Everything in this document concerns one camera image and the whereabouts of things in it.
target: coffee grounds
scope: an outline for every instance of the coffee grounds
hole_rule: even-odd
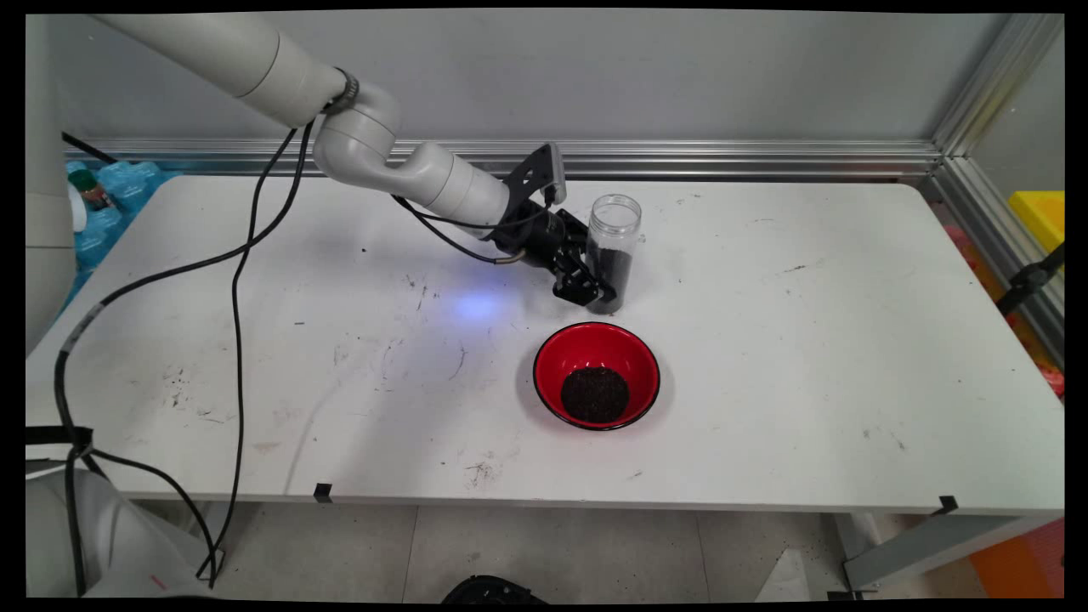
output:
[[[586,308],[594,315],[611,315],[623,306],[623,293],[627,292],[627,280],[631,276],[631,255],[615,248],[601,248],[592,242],[586,255],[590,271],[597,281],[616,291],[610,299],[601,296],[590,302]]]
[[[627,381],[611,368],[582,368],[562,381],[562,407],[586,423],[611,423],[627,408],[631,397]]]

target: blue light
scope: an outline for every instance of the blue light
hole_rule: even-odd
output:
[[[494,294],[467,293],[456,299],[457,315],[463,319],[487,319],[498,309],[498,296]]]

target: red bowl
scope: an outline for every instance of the red bowl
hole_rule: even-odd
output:
[[[577,419],[562,406],[562,382],[570,372],[589,367],[606,367],[623,377],[630,400],[623,414],[611,423]],[[662,372],[654,353],[638,335],[609,323],[586,322],[565,327],[544,341],[533,362],[533,383],[547,409],[560,419],[605,431],[639,420],[654,405],[662,387]]]

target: white table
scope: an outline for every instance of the white table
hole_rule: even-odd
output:
[[[27,425],[58,423],[53,359],[88,308],[240,244],[255,183],[160,189],[27,358]],[[262,225],[288,183],[265,183]],[[334,502],[928,514],[954,495],[948,518],[999,515],[1006,531],[1063,514],[1064,408],[913,188],[568,188],[581,219],[607,193],[642,204],[614,317],[552,296],[545,270],[456,253],[387,195],[304,179],[242,281],[239,499],[312,502],[329,484]],[[67,371],[98,448],[208,500],[230,493],[237,434],[234,268],[111,305]],[[558,420],[532,384],[541,342],[594,319],[639,334],[662,367],[651,412],[610,432]],[[128,495],[173,495],[108,469]]]

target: green bottle cap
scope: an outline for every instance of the green bottle cap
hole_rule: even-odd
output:
[[[69,174],[69,183],[81,192],[89,192],[98,185],[98,180],[90,173],[90,170],[76,170]]]

